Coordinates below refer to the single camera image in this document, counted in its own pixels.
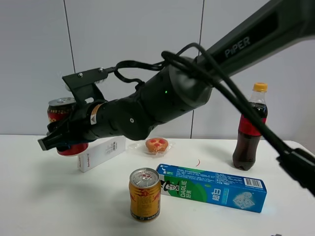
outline toothpaste box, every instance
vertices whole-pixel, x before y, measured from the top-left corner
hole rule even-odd
[[[261,212],[267,190],[260,179],[160,164],[161,194]]]

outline black cable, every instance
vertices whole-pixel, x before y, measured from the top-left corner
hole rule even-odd
[[[205,82],[217,88],[241,113],[244,114],[246,118],[249,119],[249,121],[260,131],[260,133],[276,149],[278,153],[284,153],[290,149],[285,143],[283,143],[283,141],[279,142],[279,138],[271,130],[269,130],[265,124],[261,122],[260,118],[257,119],[256,114],[252,108],[248,109],[243,102],[241,102],[228,89],[220,84],[216,78],[213,78],[211,75],[209,75],[209,73],[203,68],[198,66],[196,63],[192,63],[189,60],[171,52],[162,52],[162,57],[176,68],[181,69],[183,66],[185,66],[186,68],[190,69],[190,74],[198,72],[198,76],[200,76]]]
[[[176,55],[180,55],[182,54],[184,51],[186,51],[188,48],[190,48],[190,44],[185,46],[184,48],[182,48]],[[134,78],[134,79],[129,79],[126,78],[125,76],[123,76],[118,70],[119,69],[123,69],[123,68],[139,68],[139,69],[145,69],[145,70],[152,70],[152,71],[161,71],[164,67],[167,66],[167,62],[166,61],[160,61],[158,63],[155,64],[147,64],[147,63],[143,63],[143,62],[139,62],[139,61],[135,61],[135,60],[124,60],[121,61],[119,63],[117,63],[116,67],[111,67],[114,68],[114,74],[116,75],[116,77],[118,79],[120,79],[121,81],[125,82],[125,83],[132,83],[132,82],[137,82],[138,85],[136,86],[136,90],[144,84],[144,82],[140,79]]]
[[[200,46],[199,44],[191,43],[190,45],[194,46],[195,48],[197,48],[201,52],[202,56],[204,56],[204,58],[208,61],[208,63],[211,64],[211,66],[215,69],[215,71],[221,77],[221,79],[223,81],[225,81],[225,83],[228,85],[228,87],[234,92],[235,96],[241,102],[244,103],[244,105],[247,107],[247,109],[253,111],[253,113],[256,115],[256,117],[258,119],[260,119],[258,113],[252,109],[248,100],[245,98],[245,96],[242,94],[242,92],[238,89],[238,87],[234,84],[234,82],[231,80],[231,78],[222,70],[222,68],[218,65],[216,60],[210,54],[208,54],[207,51],[202,46]],[[289,148],[277,135],[275,135],[274,133],[273,133],[273,135],[274,135],[275,139],[278,139],[278,142],[281,142],[284,146],[286,146],[287,149]]]

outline red label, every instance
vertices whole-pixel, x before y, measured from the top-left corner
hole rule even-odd
[[[59,121],[67,117],[72,111],[72,108],[68,109],[49,109],[47,110],[49,123]]]
[[[267,118],[262,118],[261,121],[265,124]],[[238,126],[238,131],[248,134],[251,136],[260,136],[260,132],[252,125],[252,123],[244,117],[241,116],[240,125]]]

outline can lid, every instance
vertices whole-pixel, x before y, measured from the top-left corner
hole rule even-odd
[[[62,97],[48,102],[49,106],[57,107],[64,106],[75,103],[75,99],[73,97]]]
[[[151,168],[141,168],[130,175],[130,183],[138,188],[150,188],[158,182],[159,174]]]
[[[266,92],[268,90],[268,84],[266,84],[266,83],[255,83],[253,90],[257,91],[257,92]]]

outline white box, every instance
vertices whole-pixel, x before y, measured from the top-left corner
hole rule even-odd
[[[86,172],[99,164],[119,155],[126,149],[126,138],[118,136],[107,140],[78,155],[78,169]]]

